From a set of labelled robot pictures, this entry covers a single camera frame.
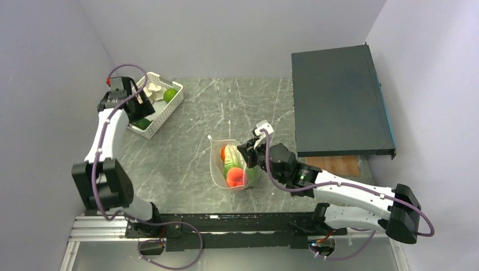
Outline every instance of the white basket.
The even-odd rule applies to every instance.
[[[166,103],[164,100],[154,102],[153,103],[153,108],[155,108],[155,113],[146,116],[145,118],[150,120],[151,123],[146,128],[145,130],[141,130],[140,128],[133,126],[131,124],[128,125],[128,128],[132,131],[134,131],[137,134],[140,134],[148,139],[152,138],[153,135],[160,129],[160,127],[163,125],[163,123],[166,121],[166,119],[173,113],[173,111],[180,105],[180,103],[184,100],[183,97],[183,85],[178,84],[177,82],[169,82],[168,80],[165,80],[161,78],[159,75],[157,75],[154,72],[149,72],[147,73],[148,76],[148,81],[147,85],[153,83],[156,86],[161,86],[163,88],[174,88],[178,90],[178,93],[176,93],[175,97],[169,101],[169,103]],[[140,87],[143,85],[143,82],[145,80],[145,77],[141,78],[137,86]]]

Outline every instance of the lime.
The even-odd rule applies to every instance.
[[[176,93],[178,93],[176,89],[167,89],[163,94],[163,99],[166,103],[169,103],[169,101],[171,101],[175,97]]]

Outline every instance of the gray marble surface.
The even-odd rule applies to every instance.
[[[210,175],[210,141],[251,138],[263,119],[272,124],[274,143],[295,152],[293,93],[290,78],[175,78],[185,100],[152,139],[131,131],[123,139],[120,159],[135,192],[160,212],[313,211],[321,199],[291,197],[275,188],[265,172],[255,187],[220,189]],[[361,176],[373,184],[366,158],[358,158]]]

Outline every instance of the clear plastic bag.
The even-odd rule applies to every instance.
[[[247,168],[244,158],[239,155],[243,169],[243,185],[229,187],[224,173],[224,163],[221,159],[221,149],[227,145],[238,146],[240,143],[234,139],[214,140],[208,135],[211,142],[210,152],[210,172],[211,178],[216,186],[223,189],[243,190],[247,187],[254,186],[258,182],[259,170],[258,167]]]

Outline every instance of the wooden board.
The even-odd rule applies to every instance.
[[[361,175],[356,155],[306,157],[306,164],[337,175]]]

